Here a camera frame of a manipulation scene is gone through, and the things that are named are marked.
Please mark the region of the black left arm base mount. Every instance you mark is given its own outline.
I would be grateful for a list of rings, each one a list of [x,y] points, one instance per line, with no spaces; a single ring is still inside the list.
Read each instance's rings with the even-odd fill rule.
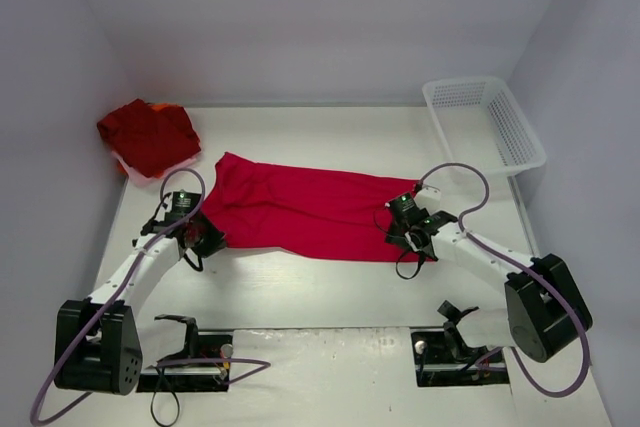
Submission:
[[[144,369],[138,393],[218,393],[230,386],[233,333],[198,326],[193,317],[162,314],[138,330]]]

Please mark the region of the magenta t shirt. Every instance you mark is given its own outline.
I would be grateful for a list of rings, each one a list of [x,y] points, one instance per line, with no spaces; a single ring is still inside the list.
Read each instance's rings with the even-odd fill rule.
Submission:
[[[253,162],[225,153],[202,204],[235,249],[282,249],[312,259],[415,262],[386,242],[386,202],[410,191],[410,179]]]

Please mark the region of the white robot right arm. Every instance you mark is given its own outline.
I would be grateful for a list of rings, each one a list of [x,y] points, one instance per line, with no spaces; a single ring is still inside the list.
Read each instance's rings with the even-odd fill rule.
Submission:
[[[460,310],[443,302],[438,312],[446,318],[442,345],[449,356],[464,359],[476,349],[516,347],[538,363],[548,361],[579,337],[549,288],[560,294],[585,331],[592,327],[591,313],[560,257],[532,257],[481,236],[472,240],[457,217],[438,206],[439,195],[429,188],[387,202],[391,222],[386,241],[417,255],[419,265],[441,261],[466,270],[503,294],[506,302],[494,310]]]

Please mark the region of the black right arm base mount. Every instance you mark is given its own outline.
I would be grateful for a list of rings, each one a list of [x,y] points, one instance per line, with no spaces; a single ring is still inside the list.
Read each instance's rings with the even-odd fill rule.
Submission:
[[[469,347],[457,330],[457,323],[477,307],[459,310],[444,301],[437,312],[445,322],[440,328],[418,328],[410,331],[413,362],[418,388],[481,387],[510,383],[501,353],[485,359],[480,369],[476,363],[487,347]]]

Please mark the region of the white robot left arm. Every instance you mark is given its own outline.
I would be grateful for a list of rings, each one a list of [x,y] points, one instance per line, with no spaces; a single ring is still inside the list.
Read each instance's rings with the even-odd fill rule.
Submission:
[[[159,314],[139,327],[142,307],[174,267],[204,269],[225,235],[202,213],[201,195],[175,191],[161,201],[114,274],[83,300],[68,300],[56,320],[54,384],[59,389],[127,395],[144,370],[164,359],[191,365],[199,356],[194,318]]]

